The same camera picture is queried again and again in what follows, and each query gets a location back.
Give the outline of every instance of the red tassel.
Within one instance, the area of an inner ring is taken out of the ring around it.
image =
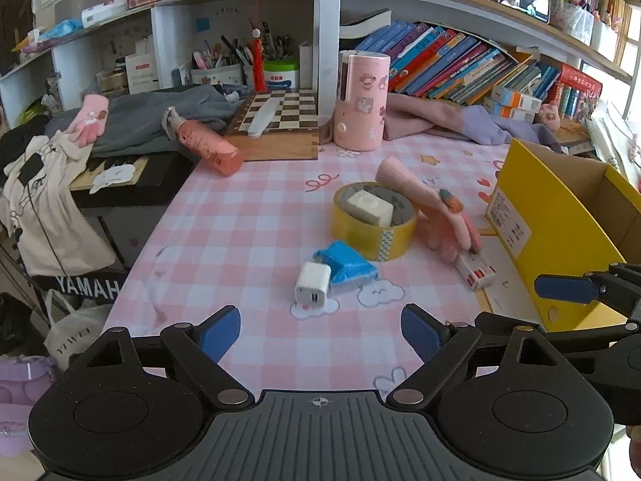
[[[263,72],[263,43],[260,41],[260,30],[255,28],[252,33],[254,43],[252,45],[252,56],[254,57],[254,88],[256,92],[266,92],[265,73]]]

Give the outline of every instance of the pink checkered tablecloth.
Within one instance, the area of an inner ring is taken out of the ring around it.
[[[373,180],[394,155],[424,182],[458,196],[486,228],[483,213],[507,150],[416,135],[370,153],[331,145],[318,161],[246,163],[229,178],[201,162],[149,238],[106,327],[156,335],[232,304],[242,328],[220,364],[254,395],[373,387],[386,395],[421,365],[401,335],[405,304],[441,321],[471,322],[480,308],[456,269],[424,245],[419,221],[410,250],[377,264],[378,282],[309,317],[294,305],[294,285],[300,265],[332,241],[333,195],[344,184]]]

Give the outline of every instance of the yellow tape roll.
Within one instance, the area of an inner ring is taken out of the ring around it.
[[[390,228],[366,224],[345,212],[343,205],[347,199],[361,190],[393,204],[394,213]],[[347,184],[334,194],[331,234],[356,249],[367,260],[382,262],[405,254],[416,227],[416,219],[416,208],[402,194],[378,183]]]

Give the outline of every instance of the pink cylindrical container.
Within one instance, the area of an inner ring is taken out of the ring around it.
[[[341,148],[369,152],[383,142],[389,72],[387,54],[339,52],[334,142]]]
[[[162,125],[170,138],[210,162],[221,174],[235,174],[244,162],[242,153],[229,141],[195,119],[180,117],[174,107],[169,107]]]

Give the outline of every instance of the white paper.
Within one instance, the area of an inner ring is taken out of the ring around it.
[[[482,257],[496,271],[496,278],[485,287],[485,294],[498,315],[542,324],[534,301],[523,283],[514,262],[497,236],[484,236]]]
[[[517,258],[528,243],[532,231],[498,186],[496,186],[492,194],[488,215],[494,225],[494,229],[510,248],[512,256]]]
[[[95,179],[89,195],[95,194],[98,190],[109,186],[110,184],[121,184],[130,181],[133,178],[136,167],[134,165],[112,166],[98,174]]]

